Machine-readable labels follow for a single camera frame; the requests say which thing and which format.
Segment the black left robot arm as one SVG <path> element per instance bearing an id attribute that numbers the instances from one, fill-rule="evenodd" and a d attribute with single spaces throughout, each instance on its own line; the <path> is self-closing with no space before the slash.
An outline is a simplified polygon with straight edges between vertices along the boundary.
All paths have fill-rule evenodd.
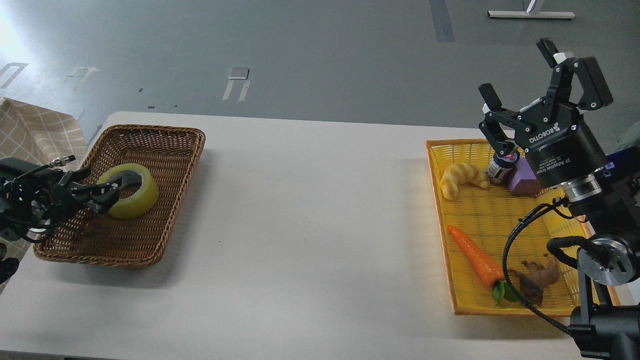
<path id="1" fill-rule="evenodd" d="M 16 157 L 1 159 L 1 238 L 41 244 L 84 209 L 105 214 L 120 198 L 121 187 L 138 184 L 126 172 L 98 184 L 81 184 L 90 167 L 64 171 L 75 155 L 35 164 Z"/>

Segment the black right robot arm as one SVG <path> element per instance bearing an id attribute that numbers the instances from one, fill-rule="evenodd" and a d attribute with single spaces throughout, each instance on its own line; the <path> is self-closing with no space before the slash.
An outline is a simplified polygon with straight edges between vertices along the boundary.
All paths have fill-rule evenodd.
<path id="1" fill-rule="evenodd" d="M 494 87 L 478 87 L 484 119 L 478 125 L 494 149 L 492 163 L 521 149 L 542 188 L 561 188 L 564 196 L 542 203 L 519 220 L 502 255 L 508 273 L 509 250 L 528 225 L 559 207 L 583 217 L 594 233 L 567 235 L 547 242 L 557 260 L 576 269 L 580 305 L 563 325 L 546 316 L 521 292 L 521 304 L 573 338 L 585 358 L 637 360 L 639 306 L 613 304 L 610 286 L 639 278 L 639 146 L 606 155 L 586 125 L 584 114 L 606 107 L 613 96 L 592 57 L 557 50 L 550 38 L 536 43 L 552 70 L 546 94 L 519 111 L 503 107 Z"/>

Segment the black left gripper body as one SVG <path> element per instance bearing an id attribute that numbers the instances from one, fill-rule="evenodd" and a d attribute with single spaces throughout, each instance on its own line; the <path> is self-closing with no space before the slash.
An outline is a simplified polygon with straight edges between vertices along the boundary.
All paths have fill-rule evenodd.
<path id="1" fill-rule="evenodd" d="M 50 236 L 71 217 L 66 187 L 58 186 L 64 171 L 49 167 L 2 167 L 1 235 Z"/>

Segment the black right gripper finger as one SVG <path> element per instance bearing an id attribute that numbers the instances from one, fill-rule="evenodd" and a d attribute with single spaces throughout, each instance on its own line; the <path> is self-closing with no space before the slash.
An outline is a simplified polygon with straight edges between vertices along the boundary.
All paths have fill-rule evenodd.
<path id="1" fill-rule="evenodd" d="M 595 57 L 574 57 L 568 52 L 560 52 L 550 38 L 538 39 L 535 45 L 553 70 L 550 85 L 542 98 L 544 105 L 556 107 L 564 104 L 585 113 L 613 103 L 610 87 Z M 574 78 L 582 89 L 582 95 L 576 102 L 570 100 Z"/>
<path id="2" fill-rule="evenodd" d="M 503 108 L 491 83 L 479 85 L 478 91 L 484 100 L 482 108 L 484 119 L 479 123 L 478 128 L 498 157 L 502 158 L 514 153 L 518 145 L 515 139 L 507 137 L 502 127 L 506 126 L 516 132 L 525 132 L 526 124 L 521 121 L 518 112 Z"/>

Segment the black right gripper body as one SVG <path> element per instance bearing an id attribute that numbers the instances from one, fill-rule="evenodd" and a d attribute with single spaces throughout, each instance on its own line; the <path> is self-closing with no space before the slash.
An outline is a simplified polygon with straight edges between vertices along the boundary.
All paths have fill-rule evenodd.
<path id="1" fill-rule="evenodd" d="M 519 112 L 530 130 L 518 131 L 518 145 L 542 188 L 560 186 L 605 166 L 607 157 L 578 105 L 537 99 Z"/>

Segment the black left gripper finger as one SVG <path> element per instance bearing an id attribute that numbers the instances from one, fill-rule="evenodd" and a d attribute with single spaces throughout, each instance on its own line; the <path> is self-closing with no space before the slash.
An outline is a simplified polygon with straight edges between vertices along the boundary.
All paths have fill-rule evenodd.
<path id="1" fill-rule="evenodd" d="M 90 176 L 91 166 L 82 167 L 75 171 L 65 171 L 60 178 L 60 187 L 68 188 Z"/>
<path id="2" fill-rule="evenodd" d="M 83 208 L 96 214 L 105 214 L 119 201 L 121 187 L 116 182 L 106 182 L 87 186 L 72 187 L 72 198 Z"/>

